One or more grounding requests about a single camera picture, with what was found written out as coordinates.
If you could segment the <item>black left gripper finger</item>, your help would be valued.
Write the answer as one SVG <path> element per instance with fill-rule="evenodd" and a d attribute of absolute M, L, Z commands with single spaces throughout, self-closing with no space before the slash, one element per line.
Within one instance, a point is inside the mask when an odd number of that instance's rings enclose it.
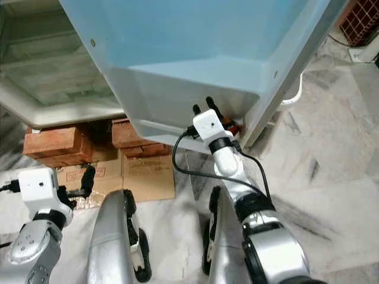
<path fill-rule="evenodd" d="M 91 164 L 86 165 L 86 170 L 82 177 L 83 198 L 89 198 L 92 194 L 95 175 L 97 175 L 97 169 Z"/>

